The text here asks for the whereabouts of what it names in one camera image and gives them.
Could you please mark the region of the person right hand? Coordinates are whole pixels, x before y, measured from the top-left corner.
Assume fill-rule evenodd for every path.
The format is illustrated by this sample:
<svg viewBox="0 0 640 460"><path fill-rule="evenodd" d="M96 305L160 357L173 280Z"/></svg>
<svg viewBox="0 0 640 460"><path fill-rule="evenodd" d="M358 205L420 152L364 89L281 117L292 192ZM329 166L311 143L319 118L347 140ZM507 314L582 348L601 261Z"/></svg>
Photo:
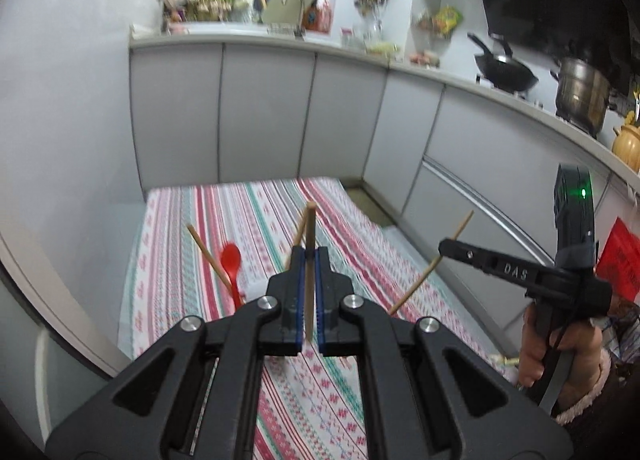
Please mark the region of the person right hand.
<svg viewBox="0 0 640 460"><path fill-rule="evenodd" d="M530 304L523 317L518 383L531 388L544 374L542 358L547 349L544 339L536 332L536 309ZM566 410L585 397L600 379L602 332L589 322L571 324L560 339L559 350L575 353L572 370L558 397L561 410Z"/></svg>

